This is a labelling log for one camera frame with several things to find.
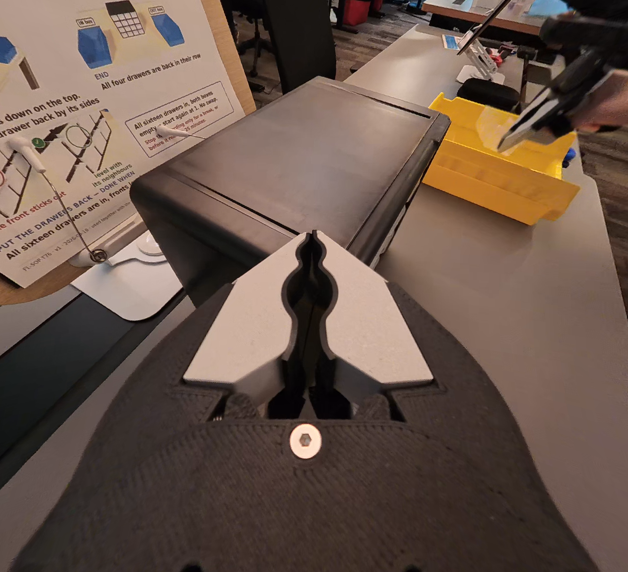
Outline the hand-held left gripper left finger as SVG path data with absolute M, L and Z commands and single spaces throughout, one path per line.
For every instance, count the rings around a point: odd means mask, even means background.
M 285 289 L 302 267 L 298 251 L 310 236 L 297 236 L 233 283 L 183 375 L 187 384 L 247 395 L 284 387 L 282 357 L 296 339 Z

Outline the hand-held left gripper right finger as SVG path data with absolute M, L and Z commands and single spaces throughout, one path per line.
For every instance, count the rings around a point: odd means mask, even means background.
M 432 382 L 387 281 L 326 234 L 313 236 L 323 250 L 319 268 L 332 284 L 320 338 L 335 363 L 335 388 L 349 400 L 363 400 Z

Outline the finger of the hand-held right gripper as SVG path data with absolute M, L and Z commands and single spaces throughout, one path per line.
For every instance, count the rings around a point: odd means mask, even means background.
M 549 145 L 561 138 L 563 116 L 559 115 L 559 104 L 560 98 L 553 90 L 540 92 L 501 137 L 497 151 L 506 155 L 523 141 Z

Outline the clear plastic drawer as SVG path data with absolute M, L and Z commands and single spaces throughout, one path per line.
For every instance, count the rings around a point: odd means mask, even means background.
M 514 113 L 504 112 L 490 105 L 484 106 L 475 123 L 475 129 L 482 146 L 492 153 L 498 153 L 498 144 L 501 138 L 506 135 L 518 119 L 519 116 Z

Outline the yellow plastic bin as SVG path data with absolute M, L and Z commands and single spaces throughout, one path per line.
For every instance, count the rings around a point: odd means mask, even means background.
M 524 224 L 556 221 L 580 190 L 563 179 L 563 160 L 576 133 L 550 145 L 523 141 L 506 155 L 492 153 L 475 129 L 484 106 L 443 93 L 432 101 L 429 108 L 448 116 L 451 125 L 424 182 Z

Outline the black drawer cabinet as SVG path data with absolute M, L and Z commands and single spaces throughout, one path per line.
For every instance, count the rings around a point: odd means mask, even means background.
M 142 175 L 130 197 L 196 308 L 312 230 L 374 268 L 450 124 L 318 77 Z

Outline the person's right hand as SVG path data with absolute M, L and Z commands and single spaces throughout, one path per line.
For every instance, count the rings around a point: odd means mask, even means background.
M 570 118 L 573 130 L 594 133 L 602 127 L 627 127 L 627 71 L 614 70 L 591 91 Z

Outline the black case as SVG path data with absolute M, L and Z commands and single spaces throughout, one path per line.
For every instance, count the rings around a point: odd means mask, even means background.
M 519 114 L 520 92 L 494 81 L 469 78 L 459 87 L 457 97 L 504 112 Z

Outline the white tablet stand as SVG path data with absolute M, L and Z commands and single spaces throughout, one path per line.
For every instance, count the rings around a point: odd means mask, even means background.
M 457 39 L 456 47 L 460 54 L 467 56 L 470 64 L 462 67 L 456 77 L 460 84 L 469 79 L 478 79 L 502 84 L 505 76 L 498 72 L 503 63 L 502 53 L 510 54 L 511 46 L 500 41 L 476 37 L 480 26 L 471 28 L 464 36 Z

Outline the dark rectangular desk pad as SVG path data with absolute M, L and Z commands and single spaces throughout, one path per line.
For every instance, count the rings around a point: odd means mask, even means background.
M 1 356 L 1 486 L 186 298 L 133 322 L 79 294 Z

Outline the red bin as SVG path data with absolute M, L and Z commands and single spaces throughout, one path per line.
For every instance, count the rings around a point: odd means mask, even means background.
M 363 24 L 367 21 L 370 9 L 370 0 L 345 0 L 342 24 L 351 27 Z

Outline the black column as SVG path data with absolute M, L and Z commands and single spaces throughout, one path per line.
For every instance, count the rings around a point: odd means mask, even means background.
M 336 75 L 326 0 L 263 0 L 283 94 L 317 76 Z

